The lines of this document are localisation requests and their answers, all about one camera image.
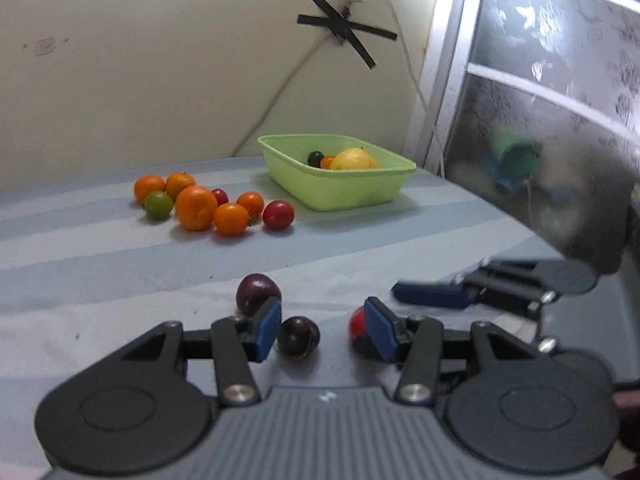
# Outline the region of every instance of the green lime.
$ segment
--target green lime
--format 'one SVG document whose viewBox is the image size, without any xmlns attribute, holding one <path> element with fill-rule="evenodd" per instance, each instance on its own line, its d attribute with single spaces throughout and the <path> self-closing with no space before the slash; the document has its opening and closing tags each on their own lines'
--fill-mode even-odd
<svg viewBox="0 0 640 480">
<path fill-rule="evenodd" d="M 152 191 L 149 193 L 144 202 L 146 215 L 152 220 L 165 220 L 169 218 L 174 201 L 164 191 Z"/>
</svg>

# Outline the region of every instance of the tablecloth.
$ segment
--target tablecloth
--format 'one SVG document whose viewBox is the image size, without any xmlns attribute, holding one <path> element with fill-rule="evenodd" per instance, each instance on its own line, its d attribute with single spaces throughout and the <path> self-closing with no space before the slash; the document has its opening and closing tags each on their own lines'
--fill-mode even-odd
<svg viewBox="0 0 640 480">
<path fill-rule="evenodd" d="M 296 220 L 286 232 L 256 226 L 239 238 L 148 221 L 132 201 L 133 182 L 182 170 L 232 200 L 247 190 L 289 200 Z M 48 470 L 33 415 L 50 389 L 164 320 L 193 330 L 232 314 L 238 283 L 251 272 L 278 283 L 284 317 L 308 316 L 322 335 L 306 364 L 272 351 L 255 366 L 263 394 L 270 384 L 392 386 L 393 367 L 345 354 L 348 317 L 367 296 L 400 314 L 438 316 L 448 328 L 491 319 L 530 339 L 529 323 L 484 306 L 461 313 L 390 298 L 398 279 L 448 278 L 492 254 L 557 255 L 494 206 L 423 171 L 391 203 L 329 213 L 289 197 L 262 158 L 103 174 L 0 197 L 0 479 L 35 480 Z M 190 380 L 211 391 L 210 364 L 191 366 Z"/>
</svg>

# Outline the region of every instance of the metal bolt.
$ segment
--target metal bolt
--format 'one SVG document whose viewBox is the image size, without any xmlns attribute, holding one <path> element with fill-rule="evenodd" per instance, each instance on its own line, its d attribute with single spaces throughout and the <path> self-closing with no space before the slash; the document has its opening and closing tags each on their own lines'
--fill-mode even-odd
<svg viewBox="0 0 640 480">
<path fill-rule="evenodd" d="M 247 402 L 257 395 L 255 389 L 248 384 L 232 384 L 222 394 L 231 402 Z"/>
<path fill-rule="evenodd" d="M 552 291 L 546 291 L 542 296 L 540 296 L 540 303 L 551 303 L 558 295 Z"/>
<path fill-rule="evenodd" d="M 543 354 L 552 354 L 558 348 L 558 339 L 555 337 L 545 337 L 538 343 L 538 351 Z"/>
<path fill-rule="evenodd" d="M 400 388 L 400 398 L 407 402 L 424 402 L 431 397 L 431 389 L 424 384 L 406 384 Z"/>
</svg>

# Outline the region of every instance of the green basket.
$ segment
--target green basket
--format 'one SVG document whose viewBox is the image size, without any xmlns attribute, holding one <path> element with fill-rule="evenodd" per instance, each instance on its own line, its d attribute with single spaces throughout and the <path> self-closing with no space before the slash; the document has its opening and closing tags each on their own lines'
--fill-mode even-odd
<svg viewBox="0 0 640 480">
<path fill-rule="evenodd" d="M 415 163 L 370 142 L 329 134 L 268 135 L 258 139 L 269 173 L 277 184 L 307 207 L 336 211 L 393 200 Z M 316 150 L 336 155 L 362 147 L 376 159 L 377 170 L 320 170 L 306 163 Z"/>
</svg>

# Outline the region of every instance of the orange tomato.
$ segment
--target orange tomato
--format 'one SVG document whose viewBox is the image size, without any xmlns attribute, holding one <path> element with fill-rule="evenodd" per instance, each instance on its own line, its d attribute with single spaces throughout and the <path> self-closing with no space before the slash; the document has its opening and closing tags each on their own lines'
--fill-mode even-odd
<svg viewBox="0 0 640 480">
<path fill-rule="evenodd" d="M 254 219 L 258 218 L 264 209 L 264 199 L 256 191 L 242 193 L 236 203 L 244 207 Z"/>
<path fill-rule="evenodd" d="M 213 222 L 218 201 L 202 186 L 186 187 L 175 201 L 175 216 L 187 231 L 203 231 Z"/>
<path fill-rule="evenodd" d="M 133 185 L 133 196 L 140 203 L 143 203 L 152 191 L 164 191 L 164 180 L 157 175 L 141 176 Z"/>
<path fill-rule="evenodd" d="M 195 179 L 186 171 L 177 171 L 166 178 L 166 193 L 175 202 L 180 192 L 189 187 L 195 186 Z"/>
<path fill-rule="evenodd" d="M 227 203 L 213 213 L 213 225 L 223 236 L 238 236 L 248 227 L 249 218 L 249 212 L 244 207 Z"/>
<path fill-rule="evenodd" d="M 320 161 L 320 167 L 323 170 L 328 170 L 331 166 L 331 163 L 334 161 L 335 155 L 326 155 Z"/>
</svg>

